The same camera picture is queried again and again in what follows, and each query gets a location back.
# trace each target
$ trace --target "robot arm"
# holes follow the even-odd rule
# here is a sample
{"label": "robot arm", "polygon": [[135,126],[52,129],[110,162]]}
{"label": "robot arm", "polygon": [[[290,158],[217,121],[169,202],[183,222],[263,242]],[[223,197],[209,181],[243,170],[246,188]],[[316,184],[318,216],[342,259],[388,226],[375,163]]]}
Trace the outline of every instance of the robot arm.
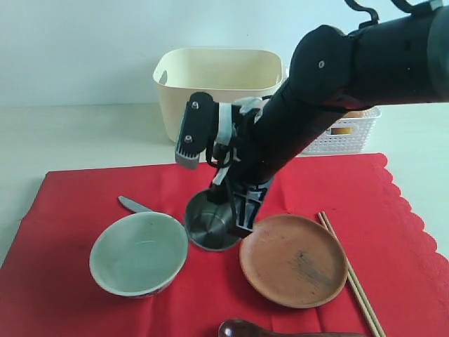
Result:
{"label": "robot arm", "polygon": [[448,6],[392,0],[409,15],[377,23],[373,9],[345,1],[371,21],[350,34],[328,25],[306,34],[290,76],[262,109],[217,103],[207,93],[187,103],[176,161],[194,169],[206,150],[217,169],[206,202],[232,209],[224,221],[232,234],[251,232],[276,172],[348,111],[449,102]]}

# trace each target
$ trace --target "wooden plate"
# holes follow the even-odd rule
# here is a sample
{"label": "wooden plate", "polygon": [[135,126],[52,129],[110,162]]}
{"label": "wooden plate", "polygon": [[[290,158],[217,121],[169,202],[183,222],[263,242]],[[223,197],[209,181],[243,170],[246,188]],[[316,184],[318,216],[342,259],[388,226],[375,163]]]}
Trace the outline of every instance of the wooden plate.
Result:
{"label": "wooden plate", "polygon": [[247,280],[263,296],[290,308],[312,308],[343,289],[348,264],[324,227],[301,216],[279,215],[254,226],[240,248]]}

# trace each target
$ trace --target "spoon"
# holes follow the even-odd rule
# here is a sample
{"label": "spoon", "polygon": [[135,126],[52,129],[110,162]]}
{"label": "spoon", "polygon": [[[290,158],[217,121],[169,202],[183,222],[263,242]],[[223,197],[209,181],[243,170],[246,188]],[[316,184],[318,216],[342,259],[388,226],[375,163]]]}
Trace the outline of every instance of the spoon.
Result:
{"label": "spoon", "polygon": [[366,337],[359,333],[317,332],[317,333],[276,333],[263,329],[254,323],[239,318],[231,318],[221,323],[218,337]]}

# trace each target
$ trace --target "chopsticks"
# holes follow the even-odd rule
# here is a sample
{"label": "chopsticks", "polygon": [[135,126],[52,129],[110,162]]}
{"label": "chopsticks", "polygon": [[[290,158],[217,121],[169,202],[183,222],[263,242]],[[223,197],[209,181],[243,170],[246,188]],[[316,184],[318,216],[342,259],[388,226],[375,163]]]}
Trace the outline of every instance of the chopsticks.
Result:
{"label": "chopsticks", "polygon": [[[321,224],[324,227],[326,227],[326,229],[330,233],[332,233],[332,235],[340,243],[340,241],[337,238],[337,235],[334,232],[334,229],[332,228],[332,225],[330,224],[330,221],[326,213],[320,212],[318,213],[318,217],[321,221]],[[351,263],[349,262],[349,260],[347,260],[347,262],[348,262],[349,283],[351,284],[352,291],[357,297],[357,302],[360,305],[360,308],[362,309],[363,315],[365,316],[368,325],[370,326],[371,332],[373,333],[374,337],[386,337],[385,332],[381,327],[379,320],[377,319],[376,314],[374,313],[373,308],[371,307],[370,301],[366,297],[365,291],[363,291],[363,288],[357,279],[356,273],[354,272]]]}

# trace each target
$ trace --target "storage bin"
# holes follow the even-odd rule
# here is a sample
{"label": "storage bin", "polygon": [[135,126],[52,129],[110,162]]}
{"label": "storage bin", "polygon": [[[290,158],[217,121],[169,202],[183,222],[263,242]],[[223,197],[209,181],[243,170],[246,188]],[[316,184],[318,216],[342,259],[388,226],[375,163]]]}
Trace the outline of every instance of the storage bin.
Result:
{"label": "storage bin", "polygon": [[204,91],[223,103],[272,95],[282,83],[283,67],[270,51],[181,48],[160,59],[153,80],[166,133],[176,142],[191,94]]}
{"label": "storage bin", "polygon": [[375,122],[381,116],[377,107],[363,111],[361,117],[342,118],[320,135],[303,154],[344,154],[361,152]]}

